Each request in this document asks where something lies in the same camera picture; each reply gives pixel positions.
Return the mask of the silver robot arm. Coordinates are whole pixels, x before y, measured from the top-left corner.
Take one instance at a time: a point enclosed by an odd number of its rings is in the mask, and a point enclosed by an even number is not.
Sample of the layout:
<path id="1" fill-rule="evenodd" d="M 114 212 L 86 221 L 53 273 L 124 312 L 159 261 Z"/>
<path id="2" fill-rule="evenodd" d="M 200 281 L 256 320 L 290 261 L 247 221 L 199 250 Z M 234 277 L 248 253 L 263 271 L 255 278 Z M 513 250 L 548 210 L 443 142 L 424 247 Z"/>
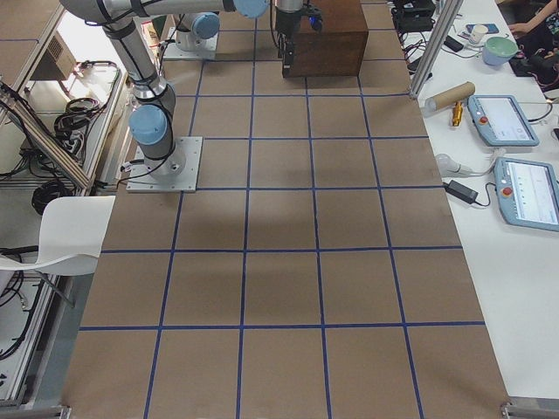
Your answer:
<path id="1" fill-rule="evenodd" d="M 175 14 L 176 45 L 182 52 L 206 50 L 220 29 L 219 15 L 215 12 Z"/>
<path id="2" fill-rule="evenodd" d="M 186 154 L 178 149 L 173 134 L 176 94 L 152 61 L 135 17 L 205 12 L 237 12 L 247 18 L 261 17 L 271 4 L 276 12 L 280 56 L 290 66 L 294 57 L 294 34 L 303 17 L 322 29 L 320 9 L 308 1 L 63 1 L 64 8 L 86 24 L 103 29 L 134 83 L 139 108 L 129 126 L 143 152 L 148 174 L 157 180 L 177 177 L 184 170 Z"/>

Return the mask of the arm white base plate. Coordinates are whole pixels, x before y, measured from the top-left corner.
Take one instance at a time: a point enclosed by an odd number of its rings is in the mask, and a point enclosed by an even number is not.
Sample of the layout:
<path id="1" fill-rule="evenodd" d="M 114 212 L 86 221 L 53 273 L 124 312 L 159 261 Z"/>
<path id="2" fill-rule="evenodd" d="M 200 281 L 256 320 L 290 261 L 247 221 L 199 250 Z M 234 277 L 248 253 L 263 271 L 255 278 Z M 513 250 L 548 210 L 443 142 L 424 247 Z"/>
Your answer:
<path id="1" fill-rule="evenodd" d="M 218 34 L 208 39 L 196 38 L 191 32 L 178 31 L 164 53 L 164 60 L 214 60 Z"/>
<path id="2" fill-rule="evenodd" d="M 197 179 L 202 156 L 204 138 L 201 136 L 175 138 L 175 150 L 163 165 L 144 158 L 139 146 L 135 159 L 140 164 L 133 165 L 131 180 L 126 191 L 130 193 L 163 193 L 197 190 Z"/>

